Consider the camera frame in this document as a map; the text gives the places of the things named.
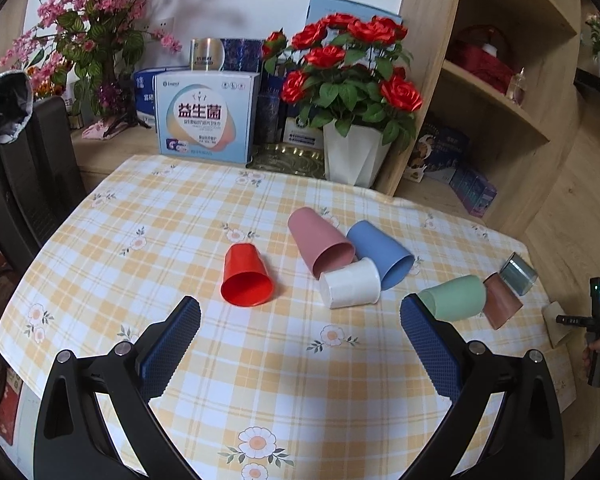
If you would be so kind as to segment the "wooden shelf unit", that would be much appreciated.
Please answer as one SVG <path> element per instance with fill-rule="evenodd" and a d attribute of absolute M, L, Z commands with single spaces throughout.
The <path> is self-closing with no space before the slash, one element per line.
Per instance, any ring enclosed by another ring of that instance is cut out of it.
<path fill-rule="evenodd" d="M 416 118 L 468 136 L 467 166 L 496 189 L 491 229 L 530 226 L 576 140 L 580 10 L 580 0 L 401 2 L 424 99 Z"/>

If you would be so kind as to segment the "blue cup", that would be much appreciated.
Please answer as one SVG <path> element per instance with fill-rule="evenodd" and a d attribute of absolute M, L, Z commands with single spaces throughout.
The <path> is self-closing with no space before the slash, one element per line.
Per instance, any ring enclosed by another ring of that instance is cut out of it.
<path fill-rule="evenodd" d="M 400 242 L 366 220 L 356 222 L 347 239 L 359 259 L 370 258 L 380 276 L 382 290 L 400 284 L 414 266 L 415 257 Z"/>

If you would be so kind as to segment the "red item on shelf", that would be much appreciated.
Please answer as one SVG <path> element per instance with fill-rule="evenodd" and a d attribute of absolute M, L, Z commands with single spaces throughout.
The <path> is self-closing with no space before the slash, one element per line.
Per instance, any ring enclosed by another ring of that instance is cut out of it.
<path fill-rule="evenodd" d="M 505 94 L 514 71 L 508 66 L 512 48 L 504 34 L 492 25 L 472 25 L 451 41 L 446 58 Z"/>

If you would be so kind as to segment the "grey jacket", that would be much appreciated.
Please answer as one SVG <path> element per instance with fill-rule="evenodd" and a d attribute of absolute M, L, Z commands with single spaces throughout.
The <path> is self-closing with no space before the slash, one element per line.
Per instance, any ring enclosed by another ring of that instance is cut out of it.
<path fill-rule="evenodd" d="M 22 70 L 0 74 L 0 144 L 15 142 L 26 128 L 33 110 L 29 76 Z"/>

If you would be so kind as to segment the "beige speckled cup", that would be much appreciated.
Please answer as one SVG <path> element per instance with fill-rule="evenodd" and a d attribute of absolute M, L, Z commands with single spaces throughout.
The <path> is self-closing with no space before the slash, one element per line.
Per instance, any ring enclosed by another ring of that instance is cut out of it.
<path fill-rule="evenodd" d="M 565 311 L 558 301 L 553 301 L 542 309 L 543 320 L 553 349 L 564 346 L 573 334 L 573 328 L 557 322 L 558 315 Z"/>

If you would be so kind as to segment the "purple small box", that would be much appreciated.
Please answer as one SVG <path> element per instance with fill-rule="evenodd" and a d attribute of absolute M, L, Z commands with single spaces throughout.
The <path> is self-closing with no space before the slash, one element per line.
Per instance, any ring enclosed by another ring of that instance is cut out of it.
<path fill-rule="evenodd" d="M 482 218 L 498 194 L 496 187 L 480 172 L 458 168 L 450 187 L 468 214 Z"/>

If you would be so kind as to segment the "white paper cup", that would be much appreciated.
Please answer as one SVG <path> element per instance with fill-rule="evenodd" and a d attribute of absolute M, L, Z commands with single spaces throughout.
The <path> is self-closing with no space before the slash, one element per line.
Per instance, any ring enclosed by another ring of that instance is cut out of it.
<path fill-rule="evenodd" d="M 323 273 L 318 288 L 330 310 L 377 304 L 381 295 L 380 276 L 370 258 Z"/>

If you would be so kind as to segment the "probiotic product box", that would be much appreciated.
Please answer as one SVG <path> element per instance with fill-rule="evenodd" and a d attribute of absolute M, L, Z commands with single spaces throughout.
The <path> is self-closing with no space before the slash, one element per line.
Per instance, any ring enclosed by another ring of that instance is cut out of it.
<path fill-rule="evenodd" d="M 160 153 L 249 164 L 259 89 L 258 73 L 171 70 L 155 76 Z"/>

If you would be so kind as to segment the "red rose bouquet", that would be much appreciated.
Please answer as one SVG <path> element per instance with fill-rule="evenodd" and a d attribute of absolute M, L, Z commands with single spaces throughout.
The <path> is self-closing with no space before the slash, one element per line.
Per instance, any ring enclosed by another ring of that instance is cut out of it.
<path fill-rule="evenodd" d="M 333 13 L 288 38 L 281 30 L 264 40 L 267 73 L 285 69 L 280 99 L 305 125 L 335 126 L 345 138 L 352 127 L 372 128 L 381 143 L 404 151 L 416 138 L 422 95 L 407 76 L 413 55 L 403 47 L 408 28 L 385 16 L 363 21 Z"/>

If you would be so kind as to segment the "yellow plaid tablecloth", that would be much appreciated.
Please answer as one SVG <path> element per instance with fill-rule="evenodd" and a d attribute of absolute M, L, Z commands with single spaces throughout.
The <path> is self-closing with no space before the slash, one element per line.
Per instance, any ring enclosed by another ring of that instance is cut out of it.
<path fill-rule="evenodd" d="M 287 221 L 309 207 L 340 231 L 366 220 L 415 257 L 377 304 L 330 310 Z M 270 301 L 223 299 L 224 259 L 257 247 Z M 395 479 L 441 422 L 399 322 L 411 292 L 486 278 L 524 244 L 478 222 L 362 188 L 135 156 L 87 195 L 29 266 L 0 319 L 0 351 L 35 393 L 56 354 L 136 341 L 185 296 L 202 320 L 159 422 L 206 479 Z"/>

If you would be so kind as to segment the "snack box on shelf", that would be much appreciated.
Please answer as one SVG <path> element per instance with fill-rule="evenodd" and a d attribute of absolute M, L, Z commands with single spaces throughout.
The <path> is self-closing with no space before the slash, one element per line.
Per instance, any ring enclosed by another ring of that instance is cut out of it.
<path fill-rule="evenodd" d="M 427 172 L 455 169 L 469 146 L 469 136 L 437 116 L 427 117 L 412 149 L 403 177 L 420 182 Z"/>

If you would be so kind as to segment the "green cup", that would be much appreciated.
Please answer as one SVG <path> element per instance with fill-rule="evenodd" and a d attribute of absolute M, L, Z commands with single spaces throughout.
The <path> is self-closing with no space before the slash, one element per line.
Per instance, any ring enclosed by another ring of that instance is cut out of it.
<path fill-rule="evenodd" d="M 486 305 L 486 286 L 475 275 L 426 288 L 417 294 L 430 313 L 440 321 L 456 322 L 478 315 Z"/>

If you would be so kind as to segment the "grey-green translucent cup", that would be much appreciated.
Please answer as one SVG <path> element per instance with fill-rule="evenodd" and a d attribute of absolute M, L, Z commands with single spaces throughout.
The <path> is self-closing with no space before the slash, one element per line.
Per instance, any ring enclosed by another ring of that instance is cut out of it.
<path fill-rule="evenodd" d="M 538 279 L 532 266 L 516 252 L 508 257 L 498 274 L 518 296 L 527 295 Z"/>

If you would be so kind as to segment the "light blue tall box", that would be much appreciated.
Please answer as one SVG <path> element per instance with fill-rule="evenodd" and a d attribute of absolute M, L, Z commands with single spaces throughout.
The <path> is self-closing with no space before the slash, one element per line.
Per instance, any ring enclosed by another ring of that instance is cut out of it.
<path fill-rule="evenodd" d="M 391 18 L 396 24 L 403 23 L 403 18 L 399 14 L 376 8 L 376 6 L 368 6 L 364 3 L 351 0 L 309 0 L 308 10 L 306 11 L 306 24 L 315 23 L 321 18 L 326 18 L 326 16 L 335 13 L 351 14 L 363 21 L 369 21 L 373 16 L 381 16 L 382 18 Z"/>

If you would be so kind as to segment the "brown translucent cup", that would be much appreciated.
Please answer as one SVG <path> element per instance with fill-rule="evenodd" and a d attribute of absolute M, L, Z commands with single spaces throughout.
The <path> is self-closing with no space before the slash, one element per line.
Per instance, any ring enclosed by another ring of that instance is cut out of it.
<path fill-rule="evenodd" d="M 483 313 L 492 328 L 499 330 L 522 308 L 522 302 L 498 273 L 491 274 L 483 285 L 486 288 Z"/>

